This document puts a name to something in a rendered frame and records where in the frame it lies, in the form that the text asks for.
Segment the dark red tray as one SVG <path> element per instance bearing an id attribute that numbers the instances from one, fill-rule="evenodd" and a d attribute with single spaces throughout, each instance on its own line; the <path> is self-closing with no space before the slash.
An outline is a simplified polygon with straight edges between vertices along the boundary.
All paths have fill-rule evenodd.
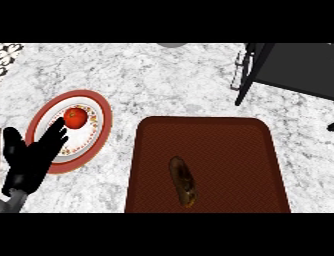
<path id="1" fill-rule="evenodd" d="M 170 175 L 179 156 L 198 200 L 185 207 Z M 269 127 L 256 118 L 148 117 L 138 126 L 126 211 L 287 213 Z"/>

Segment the white patterned plate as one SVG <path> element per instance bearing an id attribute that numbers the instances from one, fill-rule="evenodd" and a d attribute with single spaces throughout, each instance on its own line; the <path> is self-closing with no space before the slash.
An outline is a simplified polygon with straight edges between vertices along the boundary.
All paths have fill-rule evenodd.
<path id="1" fill-rule="evenodd" d="M 71 97 L 58 102 L 43 114 L 36 125 L 34 140 L 40 139 L 56 119 L 71 108 L 80 108 L 86 111 L 87 121 L 82 128 L 67 129 L 68 141 L 55 157 L 55 163 L 65 163 L 77 159 L 90 150 L 105 124 L 105 116 L 98 102 L 89 97 Z"/>

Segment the red round placemat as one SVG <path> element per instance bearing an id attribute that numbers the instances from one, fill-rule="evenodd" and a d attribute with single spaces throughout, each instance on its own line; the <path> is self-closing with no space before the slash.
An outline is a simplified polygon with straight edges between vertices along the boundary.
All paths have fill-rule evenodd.
<path id="1" fill-rule="evenodd" d="M 110 103 L 105 99 L 105 97 L 102 96 L 101 93 L 92 91 L 92 90 L 73 90 L 64 94 L 61 94 L 59 96 L 56 96 L 48 103 L 46 105 L 42 107 L 42 109 L 39 110 L 31 123 L 28 125 L 27 128 L 27 133 L 25 133 L 25 143 L 31 144 L 34 141 L 34 131 L 36 131 L 36 125 L 39 124 L 39 121 L 42 119 L 43 114 L 46 113 L 46 111 L 52 108 L 52 106 L 61 102 L 64 99 L 71 98 L 71 97 L 89 97 L 90 99 L 93 99 L 101 108 L 102 108 L 102 112 L 104 112 L 104 116 L 105 116 L 105 124 L 102 126 L 102 131 L 101 131 L 101 135 L 98 137 L 98 140 L 90 148 L 90 150 L 74 160 L 65 162 L 65 163 L 55 163 L 52 162 L 52 166 L 49 168 L 49 173 L 50 174 L 61 174 L 61 173 L 67 173 L 70 171 L 73 171 L 74 169 L 80 168 L 96 156 L 96 154 L 99 153 L 108 136 L 110 136 L 110 132 L 111 132 L 111 126 L 113 126 L 113 113 L 111 113 L 111 106 Z"/>

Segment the red tomato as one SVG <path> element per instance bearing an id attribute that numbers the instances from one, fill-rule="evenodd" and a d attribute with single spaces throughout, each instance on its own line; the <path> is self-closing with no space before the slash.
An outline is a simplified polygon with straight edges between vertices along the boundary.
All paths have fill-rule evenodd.
<path id="1" fill-rule="evenodd" d="M 87 122 L 87 112 L 82 108 L 70 108 L 64 113 L 65 126 L 80 129 Z"/>

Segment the black tiered shelf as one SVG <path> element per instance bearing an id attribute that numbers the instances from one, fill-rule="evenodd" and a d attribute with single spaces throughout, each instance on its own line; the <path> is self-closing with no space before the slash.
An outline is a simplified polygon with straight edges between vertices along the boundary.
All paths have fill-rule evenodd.
<path id="1" fill-rule="evenodd" d="M 334 43 L 245 43 L 239 106 L 253 83 L 260 83 L 334 102 Z"/>

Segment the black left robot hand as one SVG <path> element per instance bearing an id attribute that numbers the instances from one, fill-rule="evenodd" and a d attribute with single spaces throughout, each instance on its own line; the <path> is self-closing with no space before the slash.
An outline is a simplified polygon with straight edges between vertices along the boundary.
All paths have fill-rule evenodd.
<path id="1" fill-rule="evenodd" d="M 65 121 L 59 117 L 48 128 L 42 138 L 30 145 L 14 127 L 3 129 L 3 156 L 9 164 L 2 193 L 11 196 L 12 190 L 34 193 L 45 180 L 52 161 L 68 141 Z"/>

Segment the brown elongated fruit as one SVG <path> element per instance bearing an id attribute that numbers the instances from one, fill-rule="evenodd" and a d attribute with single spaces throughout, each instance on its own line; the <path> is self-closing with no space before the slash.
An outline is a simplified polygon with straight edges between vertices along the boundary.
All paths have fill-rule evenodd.
<path id="1" fill-rule="evenodd" d="M 189 167 L 179 156 L 170 159 L 169 169 L 180 205 L 189 208 L 197 201 L 198 192 Z"/>

